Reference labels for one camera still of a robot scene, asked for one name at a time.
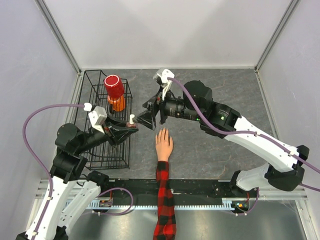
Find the white nail polish cap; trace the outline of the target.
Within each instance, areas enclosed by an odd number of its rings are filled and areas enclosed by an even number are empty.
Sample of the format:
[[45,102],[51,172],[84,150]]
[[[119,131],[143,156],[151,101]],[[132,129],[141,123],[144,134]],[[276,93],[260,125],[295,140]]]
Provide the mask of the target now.
[[129,115],[129,123],[130,123],[131,125],[135,123],[135,122],[134,122],[134,119],[135,119],[135,115],[134,115],[134,114],[130,114],[130,115]]

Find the glitter nail polish bottle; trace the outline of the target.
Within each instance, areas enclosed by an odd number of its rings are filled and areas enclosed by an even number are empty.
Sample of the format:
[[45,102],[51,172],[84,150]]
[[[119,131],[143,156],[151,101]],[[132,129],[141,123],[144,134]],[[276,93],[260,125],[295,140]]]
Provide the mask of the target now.
[[134,122],[135,119],[135,115],[134,114],[130,114],[129,115],[129,121],[126,123],[126,126],[129,128],[136,128],[138,125],[136,122]]

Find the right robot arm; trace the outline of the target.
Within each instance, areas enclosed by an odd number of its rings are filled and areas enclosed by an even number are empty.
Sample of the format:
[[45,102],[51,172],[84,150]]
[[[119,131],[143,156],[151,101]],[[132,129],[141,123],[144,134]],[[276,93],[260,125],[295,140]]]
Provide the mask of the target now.
[[266,161],[251,170],[235,171],[229,191],[235,197],[255,188],[272,186],[291,192],[302,184],[305,170],[303,162],[308,159],[309,148],[285,144],[250,123],[238,111],[213,100],[212,89],[199,80],[182,85],[183,97],[175,97],[161,87],[143,104],[145,111],[134,121],[154,130],[156,115],[164,124],[168,117],[195,121],[205,133],[236,143]]

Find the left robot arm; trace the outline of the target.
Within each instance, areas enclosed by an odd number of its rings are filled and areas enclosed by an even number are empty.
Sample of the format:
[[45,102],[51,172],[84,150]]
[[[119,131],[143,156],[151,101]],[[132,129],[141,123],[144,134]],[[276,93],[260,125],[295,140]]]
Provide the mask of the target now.
[[57,153],[49,171],[49,184],[41,206],[29,229],[17,235],[18,240],[67,240],[89,204],[110,191],[109,177],[96,170],[87,175],[79,193],[67,199],[80,179],[87,159],[84,152],[109,142],[119,145],[138,131],[130,115],[129,121],[117,120],[93,110],[89,113],[92,130],[83,132],[72,123],[57,132]]

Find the red plaid sleeve forearm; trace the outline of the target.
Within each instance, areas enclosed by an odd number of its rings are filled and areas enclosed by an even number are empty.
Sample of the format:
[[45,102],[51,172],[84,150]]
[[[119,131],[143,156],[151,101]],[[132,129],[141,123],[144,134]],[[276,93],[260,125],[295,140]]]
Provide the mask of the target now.
[[176,216],[174,196],[169,187],[169,163],[159,161],[156,168],[157,223],[153,232],[154,240],[174,240],[176,237]]

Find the mannequin hand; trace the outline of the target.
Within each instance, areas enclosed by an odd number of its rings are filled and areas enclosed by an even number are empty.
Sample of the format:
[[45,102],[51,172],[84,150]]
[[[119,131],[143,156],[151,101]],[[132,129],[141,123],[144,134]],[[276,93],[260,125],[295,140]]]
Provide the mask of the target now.
[[168,162],[174,148],[173,138],[169,136],[169,130],[166,128],[161,129],[155,135],[155,149],[157,160],[159,162]]

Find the orange mug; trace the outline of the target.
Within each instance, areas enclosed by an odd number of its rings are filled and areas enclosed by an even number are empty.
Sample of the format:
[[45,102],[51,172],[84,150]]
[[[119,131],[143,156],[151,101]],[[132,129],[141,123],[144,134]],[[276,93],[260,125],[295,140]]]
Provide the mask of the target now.
[[111,105],[112,110],[115,112],[121,112],[126,107],[126,101],[125,101],[124,95],[120,96],[119,98],[108,96],[107,100]]

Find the red cup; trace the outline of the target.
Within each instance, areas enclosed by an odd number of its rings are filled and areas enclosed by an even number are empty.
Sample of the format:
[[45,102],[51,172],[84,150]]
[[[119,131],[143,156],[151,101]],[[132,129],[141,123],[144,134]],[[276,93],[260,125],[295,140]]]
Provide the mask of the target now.
[[103,82],[111,98],[120,98],[125,93],[122,80],[118,75],[108,75]]

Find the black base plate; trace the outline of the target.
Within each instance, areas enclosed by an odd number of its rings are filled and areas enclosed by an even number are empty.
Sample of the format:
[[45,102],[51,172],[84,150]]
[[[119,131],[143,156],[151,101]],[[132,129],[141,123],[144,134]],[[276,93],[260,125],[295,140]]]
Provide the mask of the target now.
[[175,206],[221,205],[223,198],[246,201],[257,196],[257,188],[249,191],[231,186],[230,182],[213,179],[109,179],[102,183],[100,192],[111,196],[114,205],[156,206],[171,203]]

